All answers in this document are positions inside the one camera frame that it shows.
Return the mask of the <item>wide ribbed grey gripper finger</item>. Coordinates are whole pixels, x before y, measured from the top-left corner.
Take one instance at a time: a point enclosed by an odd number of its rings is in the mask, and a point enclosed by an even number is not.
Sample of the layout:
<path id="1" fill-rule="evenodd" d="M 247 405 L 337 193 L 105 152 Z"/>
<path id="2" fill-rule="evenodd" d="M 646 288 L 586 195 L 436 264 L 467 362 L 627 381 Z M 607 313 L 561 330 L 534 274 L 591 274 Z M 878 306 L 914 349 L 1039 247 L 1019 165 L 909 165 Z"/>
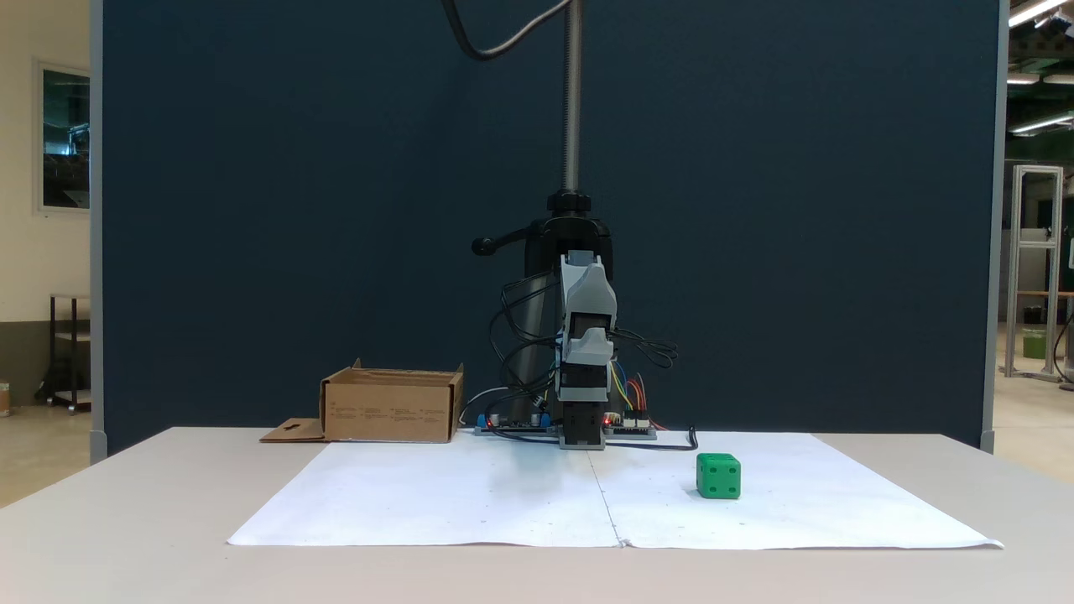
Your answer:
<path id="1" fill-rule="evenodd" d="M 571 366 L 606 366 L 615 353 L 613 341 L 603 326 L 591 326 L 583 336 L 566 334 L 563 341 L 563 363 Z"/>

